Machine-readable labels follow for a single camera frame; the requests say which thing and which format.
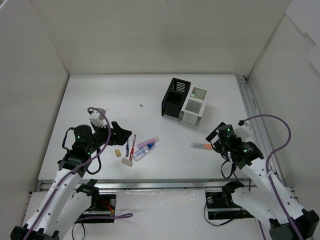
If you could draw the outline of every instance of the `white block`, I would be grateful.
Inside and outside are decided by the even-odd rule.
[[[180,112],[179,124],[198,128],[209,93],[206,89],[191,85]]]

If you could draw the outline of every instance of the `red wire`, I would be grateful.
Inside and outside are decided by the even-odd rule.
[[[101,205],[105,206],[107,209],[110,210],[110,212],[114,213],[115,211],[111,208],[110,203],[108,201],[101,201]]]

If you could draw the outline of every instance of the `orange marker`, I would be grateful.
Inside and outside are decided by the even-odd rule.
[[[211,144],[204,144],[204,143],[190,143],[190,148],[192,149],[205,149],[205,150],[212,150]]]

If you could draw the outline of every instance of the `black cable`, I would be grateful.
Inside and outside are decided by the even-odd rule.
[[[226,160],[226,161],[224,161],[224,163],[222,163],[220,171],[221,171],[221,175],[222,175],[222,177],[223,177],[224,179],[229,179],[229,178],[232,176],[232,174],[236,171],[237,166],[236,166],[234,163],[232,163],[230,175],[226,177],[226,176],[224,175],[224,172],[222,171],[222,167],[223,167],[226,163],[229,163],[229,160]]]
[[[73,225],[73,228],[72,228],[72,231],[71,231],[72,239],[75,240],[74,230],[75,230],[76,224],[81,224],[82,229],[83,229],[83,238],[82,238],[82,240],[84,240],[85,237],[86,237],[86,229],[85,229],[85,226],[84,226],[84,224],[83,224],[82,222],[77,222],[77,223],[75,223],[75,224]]]
[[[221,154],[221,157],[224,159],[224,160],[228,160],[229,161],[229,157],[223,153],[220,153]]]
[[[96,150],[96,154],[98,154],[99,152],[100,152],[100,148],[98,148],[98,149]],[[99,162],[98,170],[95,171],[95,172],[91,172],[91,171],[89,171],[89,169],[86,170],[86,172],[87,172],[88,174],[90,174],[90,175],[95,175],[95,174],[97,174],[98,172],[100,172],[100,170],[101,170],[102,164],[101,164],[100,156],[98,156],[97,158],[98,158],[98,162]]]
[[[209,222],[209,221],[207,220],[207,218],[206,218],[206,207],[207,207],[207,202],[205,202],[205,204],[204,204],[203,217],[204,217],[205,221],[206,221],[208,224],[210,224],[210,225],[212,225],[212,226],[215,226],[215,227],[220,227],[220,226],[223,226],[223,225],[226,225],[226,224],[232,222],[233,220],[237,219],[237,217],[240,215],[240,213],[241,213],[241,211],[242,211],[242,207],[241,207],[240,210],[235,214],[235,216],[234,216],[233,218],[230,218],[229,220],[227,220],[227,221],[225,221],[225,222],[223,222],[223,223],[220,223],[220,224],[217,224],[217,225],[216,225],[216,224],[213,224],[212,222]]]
[[[68,136],[68,132],[70,130],[74,130],[75,128],[74,127],[70,127],[66,132],[65,132],[65,136],[63,138],[63,141],[62,141],[62,148],[66,150],[66,152],[69,152],[69,148],[65,147],[65,144],[66,144],[66,140],[67,140],[67,136]]]
[[[215,148],[215,146],[212,144],[211,141],[210,141],[210,144],[211,144],[213,151],[215,151],[217,154],[219,154],[220,152]]]

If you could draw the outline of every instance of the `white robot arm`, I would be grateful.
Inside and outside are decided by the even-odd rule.
[[[227,156],[233,166],[242,170],[255,183],[264,200],[255,197],[235,180],[222,187],[227,205],[236,204],[248,211],[269,229],[273,240],[310,238],[318,225],[319,216],[313,210],[306,211],[272,171],[267,173],[266,160],[257,146],[252,142],[242,142],[233,127],[223,122],[206,140],[211,142],[216,135],[219,139],[212,145],[213,149],[225,158]]]
[[[107,145],[125,144],[132,132],[122,129],[115,121],[111,122],[111,128],[104,109],[90,107],[88,112],[94,133],[89,125],[70,128],[75,137],[72,149],[64,146],[66,134],[62,147],[67,153],[58,162],[59,170],[53,184],[33,216],[23,227],[13,229],[11,240],[61,240],[79,216],[99,201],[99,189],[94,186],[97,181],[91,179],[87,184],[82,184],[67,202],[92,160],[98,158]]]

